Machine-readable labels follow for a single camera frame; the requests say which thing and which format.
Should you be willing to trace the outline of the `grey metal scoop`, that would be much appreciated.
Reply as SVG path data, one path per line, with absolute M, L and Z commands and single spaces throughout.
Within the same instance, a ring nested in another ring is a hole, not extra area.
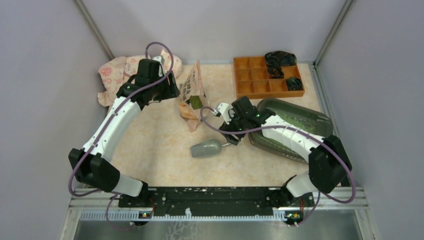
M 218 155 L 224 147 L 232 145 L 230 142 L 221 142 L 218 139 L 208 139 L 190 147 L 193 158 L 206 158 Z

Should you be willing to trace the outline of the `orange cat litter bag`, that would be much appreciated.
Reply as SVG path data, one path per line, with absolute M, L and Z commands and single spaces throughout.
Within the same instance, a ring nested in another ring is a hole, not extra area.
M 194 132 L 202 123 L 200 110 L 209 106 L 210 102 L 203 86 L 200 61 L 197 60 L 182 83 L 178 98 L 180 117 L 186 122 L 189 132 Z

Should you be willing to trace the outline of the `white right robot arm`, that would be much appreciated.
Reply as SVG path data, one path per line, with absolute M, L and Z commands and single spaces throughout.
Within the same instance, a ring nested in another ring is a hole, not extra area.
M 335 135 L 310 133 L 269 108 L 257 108 L 246 96 L 231 104 L 218 104 L 213 113 L 223 118 L 219 132 L 230 143 L 237 145 L 246 133 L 258 132 L 306 161 L 308 170 L 291 177 L 281 187 L 281 199 L 287 206 L 295 206 L 307 193 L 319 191 L 329 194 L 342 180 L 353 177 L 350 160 L 341 140 Z

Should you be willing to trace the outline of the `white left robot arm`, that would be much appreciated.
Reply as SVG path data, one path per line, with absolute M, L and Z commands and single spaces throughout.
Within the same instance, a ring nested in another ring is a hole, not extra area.
M 178 96 L 172 71 L 165 71 L 158 57 L 141 59 L 136 74 L 119 88 L 111 110 L 94 135 L 83 147 L 70 151 L 70 180 L 99 191 L 130 196 L 136 206 L 146 206 L 150 200 L 148 184 L 121 173 L 111 160 L 130 123 L 145 106 Z

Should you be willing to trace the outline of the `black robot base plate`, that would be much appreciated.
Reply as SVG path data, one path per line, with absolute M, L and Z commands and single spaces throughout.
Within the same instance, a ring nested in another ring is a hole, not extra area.
M 289 199 L 280 187 L 150 187 L 140 196 L 122 195 L 120 208 L 141 208 L 137 222 L 282 221 L 299 224 L 312 193 Z

